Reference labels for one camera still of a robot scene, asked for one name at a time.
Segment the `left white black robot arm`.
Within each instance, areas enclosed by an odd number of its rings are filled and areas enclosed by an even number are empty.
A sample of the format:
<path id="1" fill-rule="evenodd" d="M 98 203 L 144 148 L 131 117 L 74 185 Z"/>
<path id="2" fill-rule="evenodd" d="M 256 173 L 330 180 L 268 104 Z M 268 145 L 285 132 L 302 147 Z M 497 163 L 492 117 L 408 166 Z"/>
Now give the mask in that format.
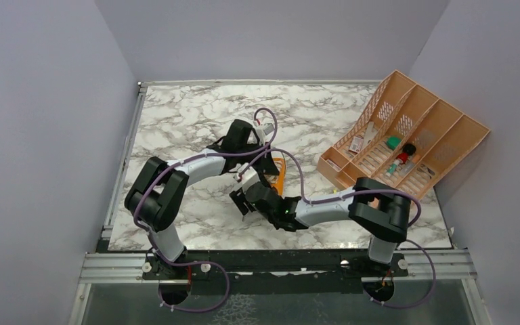
<path id="1" fill-rule="evenodd" d="M 153 156 L 145 162 L 125 197 L 124 206 L 136 226 L 147 231 L 166 276 L 177 278 L 186 268 L 182 257 L 186 247 L 173 224 L 186 189 L 238 167 L 258 168 L 268 175 L 277 175 L 278 169 L 268 153 L 276 130 L 276 123 L 236 119 L 224 136 L 198 154 L 177 160 Z"/>

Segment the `orange canvas sneaker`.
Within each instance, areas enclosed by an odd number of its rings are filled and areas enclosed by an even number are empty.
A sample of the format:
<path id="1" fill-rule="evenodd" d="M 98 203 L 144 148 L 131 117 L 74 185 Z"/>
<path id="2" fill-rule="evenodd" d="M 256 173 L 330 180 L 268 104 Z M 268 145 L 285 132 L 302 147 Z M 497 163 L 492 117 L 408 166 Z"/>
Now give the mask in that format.
<path id="1" fill-rule="evenodd" d="M 273 162 L 277 167 L 278 174 L 269 177 L 268 181 L 271 187 L 282 196 L 284 193 L 284 180 L 286 175 L 286 161 L 284 158 L 273 158 Z"/>

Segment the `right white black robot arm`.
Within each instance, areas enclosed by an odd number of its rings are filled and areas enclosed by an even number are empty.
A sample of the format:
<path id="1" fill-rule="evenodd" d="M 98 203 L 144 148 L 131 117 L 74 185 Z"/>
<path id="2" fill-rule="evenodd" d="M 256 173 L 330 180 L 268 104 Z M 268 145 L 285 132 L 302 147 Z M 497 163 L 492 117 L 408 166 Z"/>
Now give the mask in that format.
<path id="1" fill-rule="evenodd" d="M 360 177 L 352 188 L 335 195 L 303 200 L 283 197 L 267 183 L 238 185 L 230 193 L 238 210 L 260 213 L 277 230 L 295 232 L 320 223 L 354 221 L 370 235 L 365 270 L 374 276 L 388 270 L 398 244 L 407 239 L 414 197 L 369 177 Z"/>

